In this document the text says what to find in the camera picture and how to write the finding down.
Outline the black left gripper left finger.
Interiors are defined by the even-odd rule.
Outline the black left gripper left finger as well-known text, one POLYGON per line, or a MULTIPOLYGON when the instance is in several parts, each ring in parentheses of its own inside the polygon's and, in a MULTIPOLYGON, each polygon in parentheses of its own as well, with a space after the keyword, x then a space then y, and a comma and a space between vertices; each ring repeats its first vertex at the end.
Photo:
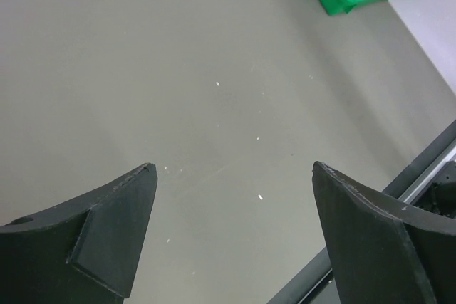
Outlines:
POLYGON ((1 226, 1 302, 123 303, 156 189, 156 166, 146 163, 1 226))

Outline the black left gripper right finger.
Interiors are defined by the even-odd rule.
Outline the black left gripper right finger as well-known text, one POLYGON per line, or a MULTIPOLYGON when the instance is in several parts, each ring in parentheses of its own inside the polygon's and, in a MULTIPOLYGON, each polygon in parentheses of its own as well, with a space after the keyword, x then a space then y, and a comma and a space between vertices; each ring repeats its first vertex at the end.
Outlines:
POLYGON ((342 303, 454 303, 455 220, 366 187, 323 162, 313 193, 342 303))

